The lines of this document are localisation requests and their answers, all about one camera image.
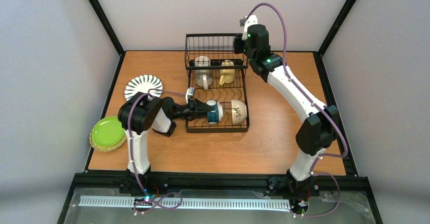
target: black wire dish rack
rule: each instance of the black wire dish rack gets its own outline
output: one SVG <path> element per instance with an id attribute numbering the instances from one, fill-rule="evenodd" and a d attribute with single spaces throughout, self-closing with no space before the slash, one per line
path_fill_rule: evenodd
<path id="1" fill-rule="evenodd" d="M 234 54 L 233 43 L 236 33 L 187 34 L 185 40 L 185 68 L 188 73 L 188 87 L 196 88 L 194 98 L 207 102 L 216 100 L 223 107 L 223 118 L 210 125 L 207 118 L 186 122 L 187 133 L 247 132 L 249 129 L 248 100 L 246 98 L 245 74 L 248 61 L 244 54 Z M 204 66 L 196 66 L 195 59 L 206 56 L 210 59 Z M 229 60 L 229 66 L 222 66 Z M 212 83 L 205 90 L 196 82 L 198 70 L 209 69 Z M 220 86 L 221 69 L 234 69 L 235 79 Z M 239 100 L 246 105 L 246 119 L 234 125 L 231 100 Z"/>

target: black metal frame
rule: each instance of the black metal frame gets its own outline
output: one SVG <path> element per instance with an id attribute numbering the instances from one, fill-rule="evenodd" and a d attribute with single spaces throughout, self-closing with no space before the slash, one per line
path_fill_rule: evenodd
<path id="1" fill-rule="evenodd" d="M 345 20 L 347 14 L 351 10 L 353 4 L 356 0 L 346 0 L 342 10 L 340 11 L 338 17 L 336 18 L 332 28 L 327 34 L 324 42 L 322 43 L 318 52 L 316 51 L 290 51 L 290 52 L 312 52 L 315 59 L 315 65 L 318 70 L 318 74 L 320 77 L 322 89 L 324 91 L 324 95 L 328 105 L 336 104 L 336 101 L 333 96 L 333 91 L 330 86 L 330 82 L 327 77 L 326 69 L 324 67 L 324 62 L 322 57 L 326 52 L 328 46 L 332 42 L 335 37 L 337 31 Z M 111 84 L 111 88 L 109 90 L 106 103 L 102 112 L 102 118 L 105 115 L 106 109 L 108 107 L 110 98 L 112 96 L 113 88 L 115 86 L 116 80 L 118 78 L 119 71 L 121 69 L 125 52 L 119 43 L 114 30 L 112 29 L 109 21 L 103 12 L 99 2 L 97 0 L 89 0 L 91 3 L 95 13 L 99 17 L 102 25 L 104 26 L 107 34 L 109 35 L 113 45 L 115 46 L 118 54 L 120 55 L 120 60 L 118 62 L 117 70 L 115 72 L 115 76 L 113 82 Z M 340 123 L 341 131 L 344 133 L 344 128 L 342 123 Z M 58 219 L 58 223 L 63 223 L 65 216 L 68 211 L 68 205 L 73 196 L 74 190 L 76 188 L 118 188 L 120 182 L 122 182 L 127 177 L 126 171 L 95 171 L 88 170 L 89 161 L 92 156 L 93 149 L 91 149 L 90 154 L 87 159 L 87 164 L 85 166 L 84 173 L 77 173 L 71 183 L 67 198 L 65 200 L 63 210 Z M 357 169 L 353 160 L 351 153 L 348 154 L 346 158 L 343 159 L 343 164 L 345 166 L 346 176 L 336 176 L 337 181 L 339 182 L 339 186 L 341 191 L 362 191 L 367 194 L 367 198 L 369 204 L 372 209 L 373 216 L 375 217 L 376 223 L 382 223 L 382 219 L 380 217 L 378 208 L 376 206 L 376 201 L 372 193 L 372 189 L 370 187 L 369 181 L 366 177 L 358 177 Z M 155 178 L 158 179 L 166 179 L 170 184 L 168 189 L 175 188 L 175 182 L 181 182 L 176 186 L 176 188 L 183 188 L 184 186 L 190 186 L 196 189 L 201 188 L 210 188 L 210 189 L 231 189 L 234 186 L 247 186 L 250 188 L 263 190 L 268 187 L 269 178 L 276 175 L 245 175 L 245 174 L 193 174 L 193 173 L 170 173 L 170 172 L 151 172 Z M 213 185 L 210 183 L 213 179 L 217 179 L 217 183 Z M 333 181 L 326 176 L 318 176 L 314 177 L 314 181 L 317 182 L 320 191 L 335 191 L 336 186 Z"/>

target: black bracket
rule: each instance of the black bracket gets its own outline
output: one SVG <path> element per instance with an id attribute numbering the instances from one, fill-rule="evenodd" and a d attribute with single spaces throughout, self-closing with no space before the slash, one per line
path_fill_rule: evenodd
<path id="1" fill-rule="evenodd" d="M 144 174 L 138 174 L 139 180 L 142 183 L 145 188 L 149 186 L 149 176 L 151 175 L 151 167 L 149 166 L 148 170 Z M 120 193 L 128 193 L 128 194 L 135 194 L 135 195 L 141 195 L 142 190 L 140 189 L 139 184 L 137 183 L 136 177 L 133 172 L 130 170 L 125 171 L 125 176 L 122 178 L 122 181 L 120 183 L 119 187 Z M 147 189 L 146 191 L 149 194 L 155 193 L 155 191 L 151 189 Z"/>
<path id="2" fill-rule="evenodd" d="M 248 38 L 243 41 L 242 34 L 234 38 L 234 53 L 244 53 L 254 73 L 264 82 L 270 72 L 282 65 L 282 57 L 270 51 L 269 32 L 264 25 L 251 25 L 248 27 Z"/>
<path id="3" fill-rule="evenodd" d="M 142 96 L 142 93 L 137 92 L 132 98 L 130 98 L 130 100 L 122 105 L 118 112 L 118 120 L 121 122 L 124 129 L 128 129 L 127 122 L 131 107 L 140 96 Z M 138 102 L 137 106 L 134 108 L 130 121 L 131 130 L 136 132 L 138 135 L 143 131 L 149 130 L 162 104 L 162 100 L 158 97 L 154 97 L 152 100 L 149 100 L 148 95 L 142 97 L 140 102 Z"/>
<path id="4" fill-rule="evenodd" d="M 339 124 L 339 111 L 336 106 L 326 107 L 324 111 Z M 336 139 L 336 131 L 321 112 L 311 114 L 296 134 L 300 150 L 314 156 L 320 149 L 328 148 Z"/>
<path id="5" fill-rule="evenodd" d="M 314 188 L 315 185 L 312 177 L 297 182 L 288 171 L 286 175 L 269 178 L 269 195 L 282 196 L 285 199 L 304 200 L 308 194 L 319 196 L 319 191 Z"/>

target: mug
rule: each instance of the mug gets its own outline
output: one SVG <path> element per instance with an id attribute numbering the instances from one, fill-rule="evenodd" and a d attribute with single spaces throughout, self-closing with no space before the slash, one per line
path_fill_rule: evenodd
<path id="1" fill-rule="evenodd" d="M 246 105 L 239 100 L 231 100 L 231 115 L 233 125 L 240 124 L 247 117 Z"/>
<path id="2" fill-rule="evenodd" d="M 206 113 L 209 124 L 213 125 L 219 123 L 223 118 L 223 106 L 216 100 L 208 100 L 206 104 L 213 108 L 212 111 Z"/>
<path id="3" fill-rule="evenodd" d="M 224 60 L 224 62 L 221 63 L 221 66 L 234 66 L 234 63 L 231 60 Z M 220 86 L 222 86 L 223 84 L 228 84 L 234 81 L 236 78 L 236 71 L 235 69 L 221 69 L 220 75 Z"/>
<path id="4" fill-rule="evenodd" d="M 195 67 L 209 67 L 210 59 L 206 56 L 199 56 L 194 59 Z M 212 84 L 212 71 L 210 69 L 199 69 L 194 72 L 196 84 L 203 87 L 205 90 L 208 89 L 209 85 Z"/>

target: cable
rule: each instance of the cable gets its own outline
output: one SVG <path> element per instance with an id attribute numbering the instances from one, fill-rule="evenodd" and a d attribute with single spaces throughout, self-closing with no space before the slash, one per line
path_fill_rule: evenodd
<path id="1" fill-rule="evenodd" d="M 319 157 L 323 157 L 323 156 L 339 157 L 339 158 L 346 157 L 348 155 L 348 146 L 346 144 L 345 138 L 343 137 L 342 133 L 340 132 L 339 127 L 336 125 L 336 123 L 332 120 L 332 118 L 330 118 L 330 116 L 321 107 L 319 107 L 317 104 L 315 104 L 313 102 L 312 98 L 297 84 L 297 82 L 294 79 L 291 78 L 291 75 L 288 73 L 288 70 L 286 69 L 286 41 L 287 41 L 286 26 L 285 26 L 285 22 L 283 20 L 283 17 L 281 15 L 280 11 L 275 6 L 273 6 L 273 5 L 269 4 L 269 3 L 260 3 L 260 4 L 256 5 L 251 10 L 251 12 L 246 16 L 246 20 L 260 6 L 268 6 L 268 7 L 270 7 L 271 9 L 273 9 L 276 12 L 276 14 L 278 15 L 279 19 L 281 20 L 282 30 L 283 30 L 283 51 L 282 51 L 283 58 L 282 58 L 282 65 L 283 65 L 283 70 L 285 71 L 285 75 L 296 86 L 296 88 L 303 94 L 303 96 L 305 96 L 306 99 L 308 99 L 308 101 L 311 103 L 311 105 L 315 106 L 315 108 L 318 109 L 324 115 L 324 117 L 326 117 L 326 119 L 330 122 L 330 124 L 335 129 L 336 133 L 339 135 L 340 140 L 342 142 L 343 149 L 344 149 L 343 154 L 336 155 L 336 154 L 330 154 L 330 153 L 323 153 L 323 154 L 320 154 Z M 318 158 L 315 159 L 315 162 L 313 164 L 312 170 L 315 167 L 315 164 L 316 164 L 317 161 L 318 161 Z"/>
<path id="2" fill-rule="evenodd" d="M 308 196 L 306 197 L 306 201 L 308 201 L 310 198 L 310 190 L 309 190 L 308 186 L 306 186 L 306 190 L 308 190 Z"/>
<path id="3" fill-rule="evenodd" d="M 302 217 L 309 217 L 309 218 L 323 217 L 323 216 L 326 216 L 326 215 L 329 215 L 329 214 L 333 213 L 339 207 L 339 204 L 340 204 L 340 187 L 339 187 L 339 183 L 337 182 L 336 178 L 332 174 L 330 174 L 328 172 L 321 172 L 321 173 L 315 174 L 314 176 L 320 176 L 320 175 L 330 176 L 333 179 L 333 181 L 335 182 L 335 185 L 336 185 L 336 188 L 337 188 L 337 196 L 338 196 L 337 197 L 338 198 L 337 203 L 336 203 L 335 207 L 333 207 L 333 209 L 327 211 L 326 213 L 318 214 L 318 215 L 303 215 Z M 290 210 L 290 213 L 294 217 L 296 217 L 296 214 L 294 212 L 292 212 L 291 210 Z"/>
<path id="4" fill-rule="evenodd" d="M 158 190 L 157 186 L 155 184 L 153 184 L 152 188 L 154 188 L 157 191 L 156 197 L 158 197 L 160 195 L 160 191 Z"/>
<path id="5" fill-rule="evenodd" d="M 136 177 L 136 180 L 137 180 L 137 184 L 139 185 L 140 189 L 141 189 L 141 190 L 142 190 L 142 192 L 145 194 L 145 196 L 147 196 L 147 195 L 148 195 L 148 193 L 145 191 L 144 186 L 143 186 L 143 185 L 142 185 L 142 183 L 140 182 L 139 175 L 138 175 L 138 173 L 137 173 L 136 163 L 135 163 L 135 160 L 134 160 L 134 153 L 133 153 L 133 134 L 132 134 L 132 131 L 131 131 L 131 116 L 132 116 L 133 111 L 134 111 L 134 109 L 136 108 L 136 106 L 140 103 L 140 100 L 141 100 L 144 96 L 147 96 L 147 95 L 149 95 L 149 94 L 148 94 L 148 93 L 143 93 L 142 95 L 140 95 L 140 96 L 137 98 L 137 100 L 136 100 L 136 101 L 133 103 L 133 105 L 131 106 L 130 113 L 129 113 L 129 115 L 128 115 L 128 119 L 127 119 L 128 134 L 129 134 L 129 136 L 130 136 L 130 159 L 131 159 L 131 163 L 132 163 L 133 170 L 134 170 L 134 176 Z M 159 202 L 160 202 L 162 199 L 164 199 L 164 198 L 166 198 L 167 196 L 169 196 L 169 195 L 176 195 L 176 196 L 178 196 L 178 197 L 180 198 L 179 203 L 178 203 L 177 205 L 173 206 L 173 207 L 166 207 L 166 206 L 161 205 Z M 162 209 L 176 209 L 176 208 L 178 208 L 178 207 L 180 207 L 180 206 L 181 206 L 182 201 L 183 201 L 182 195 L 181 195 L 180 193 L 178 193 L 178 192 L 171 192 L 171 193 L 168 193 L 168 194 L 166 194 L 166 195 L 162 196 L 160 199 L 158 199 L 158 201 L 155 201 L 155 200 L 143 201 L 143 202 L 150 202 L 150 203 L 152 203 L 153 205 L 152 205 L 148 210 L 146 210 L 146 211 L 142 211 L 142 214 L 143 214 L 143 213 L 145 213 L 145 212 L 147 212 L 147 211 L 151 211 L 151 210 L 152 210 L 152 209 L 154 209 L 156 206 L 158 206 L 158 207 L 160 207 L 160 208 L 162 208 Z M 137 214 L 136 206 L 137 206 L 138 204 L 140 204 L 140 203 L 143 203 L 143 202 L 141 201 L 141 202 L 137 202 L 137 203 L 135 204 L 135 206 L 134 206 L 134 208 L 133 208 L 133 210 L 134 210 L 134 213 L 135 213 L 135 214 Z"/>
<path id="6" fill-rule="evenodd" d="M 160 90 L 160 89 L 152 88 L 152 89 L 148 90 L 148 94 L 151 97 L 154 97 L 153 95 L 150 94 L 151 91 L 162 91 L 162 92 L 167 92 L 167 93 L 171 93 L 171 94 L 175 94 L 175 95 L 179 95 L 179 96 L 185 96 L 186 95 L 185 93 L 181 93 L 181 92 L 166 91 L 166 90 Z"/>

